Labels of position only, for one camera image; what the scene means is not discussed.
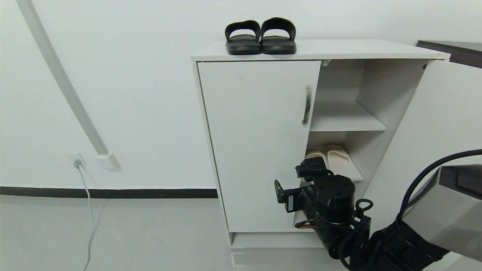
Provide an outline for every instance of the gray tile floor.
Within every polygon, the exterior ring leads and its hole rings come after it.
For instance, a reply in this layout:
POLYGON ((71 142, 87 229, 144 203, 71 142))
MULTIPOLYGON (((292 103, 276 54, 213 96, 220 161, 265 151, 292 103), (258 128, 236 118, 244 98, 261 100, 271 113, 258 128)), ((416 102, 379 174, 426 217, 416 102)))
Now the gray tile floor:
MULTIPOLYGON (((230 250, 217 199, 93 199, 92 206, 99 225, 89 271, 345 270, 324 249, 230 250)), ((86 199, 0 196, 0 270, 83 270, 91 230, 86 199)))

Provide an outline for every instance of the white slipper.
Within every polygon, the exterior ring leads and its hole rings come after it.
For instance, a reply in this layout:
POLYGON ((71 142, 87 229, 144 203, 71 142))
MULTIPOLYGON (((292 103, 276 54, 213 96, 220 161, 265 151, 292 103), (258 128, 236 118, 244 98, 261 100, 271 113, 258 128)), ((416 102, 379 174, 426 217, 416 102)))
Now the white slipper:
POLYGON ((348 176, 348 167, 351 159, 347 152, 339 146, 329 145, 326 147, 326 158, 328 160, 328 168, 335 175, 348 176))
POLYGON ((307 147, 306 148, 306 154, 305 154, 305 159, 313 158, 313 157, 321 157, 323 158, 323 161, 325 162, 326 168, 328 168, 328 162, 326 160, 326 152, 322 147, 307 147))

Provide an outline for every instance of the metal handle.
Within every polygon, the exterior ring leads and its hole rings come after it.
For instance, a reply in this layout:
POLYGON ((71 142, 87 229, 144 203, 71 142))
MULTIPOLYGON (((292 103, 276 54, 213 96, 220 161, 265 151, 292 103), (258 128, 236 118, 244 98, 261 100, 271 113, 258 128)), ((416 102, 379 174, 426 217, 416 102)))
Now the metal handle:
POLYGON ((309 112, 311 110, 311 86, 306 86, 306 106, 305 106, 305 115, 303 116, 303 124, 308 123, 309 112))

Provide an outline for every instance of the slipper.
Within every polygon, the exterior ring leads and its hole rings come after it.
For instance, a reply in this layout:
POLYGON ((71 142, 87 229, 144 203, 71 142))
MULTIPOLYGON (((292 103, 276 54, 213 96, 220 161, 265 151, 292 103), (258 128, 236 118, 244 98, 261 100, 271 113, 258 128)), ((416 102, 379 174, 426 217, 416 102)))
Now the slipper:
POLYGON ((261 36, 261 28, 257 21, 248 20, 244 22, 232 23, 226 27, 224 30, 224 35, 226 36, 226 49, 229 54, 260 54, 261 53, 261 43, 259 42, 259 37, 261 36), (237 35, 234 37, 229 37, 232 32, 239 29, 249 29, 255 34, 249 35, 237 35))
POLYGON ((326 158, 331 171, 335 175, 348 176, 348 166, 350 166, 351 159, 347 152, 339 146, 329 145, 326 147, 326 158))
POLYGON ((326 168, 328 168, 328 162, 326 161, 326 155, 324 154, 324 151, 321 150, 319 147, 307 147, 305 159, 310 159, 314 157, 323 158, 323 161, 325 162, 325 166, 326 168))
POLYGON ((261 27, 261 44, 264 54, 294 54, 296 52, 296 28, 286 19, 274 17, 266 20, 261 27), (288 32, 289 38, 281 36, 264 37, 270 29, 281 29, 288 32))

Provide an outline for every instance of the white cable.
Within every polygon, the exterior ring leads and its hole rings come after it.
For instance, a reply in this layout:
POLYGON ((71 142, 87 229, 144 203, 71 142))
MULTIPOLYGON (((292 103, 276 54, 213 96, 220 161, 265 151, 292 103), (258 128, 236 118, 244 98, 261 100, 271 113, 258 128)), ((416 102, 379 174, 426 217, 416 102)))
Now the white cable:
POLYGON ((94 225, 92 227, 91 237, 89 239, 89 245, 87 247, 87 263, 85 264, 85 267, 84 267, 84 271, 86 271, 87 266, 89 265, 89 262, 90 262, 90 250, 91 250, 91 246, 92 246, 92 238, 94 238, 94 233, 95 233, 95 221, 94 221, 94 216, 92 215, 92 208, 91 208, 91 204, 90 204, 90 193, 89 193, 89 190, 87 189, 87 184, 85 184, 84 175, 82 175, 82 171, 80 171, 79 165, 76 166, 74 164, 74 166, 75 166, 75 168, 77 168, 79 170, 80 176, 82 177, 82 182, 84 183, 85 191, 87 192, 87 200, 89 201, 89 211, 91 213, 92 224, 94 225))

